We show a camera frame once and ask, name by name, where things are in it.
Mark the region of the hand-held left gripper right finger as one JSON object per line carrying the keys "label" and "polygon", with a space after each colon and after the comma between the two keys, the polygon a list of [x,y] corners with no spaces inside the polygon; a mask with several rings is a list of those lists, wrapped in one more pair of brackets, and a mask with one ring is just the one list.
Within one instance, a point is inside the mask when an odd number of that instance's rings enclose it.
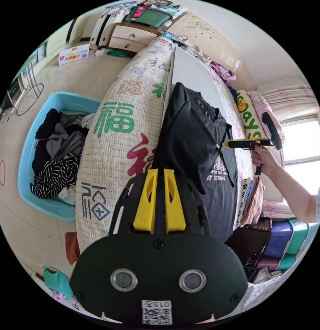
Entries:
{"label": "hand-held left gripper right finger", "polygon": [[182,232],[186,228],[178,186],[174,171],[164,169],[166,232]]}

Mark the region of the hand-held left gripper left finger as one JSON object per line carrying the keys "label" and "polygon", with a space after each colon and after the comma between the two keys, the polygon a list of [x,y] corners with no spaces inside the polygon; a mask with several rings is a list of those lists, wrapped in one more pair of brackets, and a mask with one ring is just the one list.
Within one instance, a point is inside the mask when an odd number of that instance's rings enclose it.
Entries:
{"label": "hand-held left gripper left finger", "polygon": [[140,201],[133,221],[133,227],[137,231],[150,234],[154,232],[157,179],[157,169],[151,169],[146,173]]}

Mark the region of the person's right hand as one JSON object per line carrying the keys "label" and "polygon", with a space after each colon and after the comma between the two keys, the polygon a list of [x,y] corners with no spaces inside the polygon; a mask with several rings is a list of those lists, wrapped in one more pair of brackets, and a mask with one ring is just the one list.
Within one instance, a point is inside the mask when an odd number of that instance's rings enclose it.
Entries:
{"label": "person's right hand", "polygon": [[253,165],[256,167],[262,167],[262,173],[269,179],[272,179],[280,168],[280,165],[277,163],[271,152],[268,149],[263,149],[257,145],[255,149],[251,151],[251,155]]}

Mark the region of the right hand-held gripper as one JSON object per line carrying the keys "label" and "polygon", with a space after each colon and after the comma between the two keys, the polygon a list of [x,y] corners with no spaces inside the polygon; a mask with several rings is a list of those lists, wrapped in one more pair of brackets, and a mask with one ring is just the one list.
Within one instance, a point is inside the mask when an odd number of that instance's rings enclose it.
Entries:
{"label": "right hand-held gripper", "polygon": [[255,151],[257,154],[265,152],[269,148],[275,147],[274,138],[256,138],[256,139],[235,139],[222,143],[223,147],[230,149],[243,149],[247,151]]}

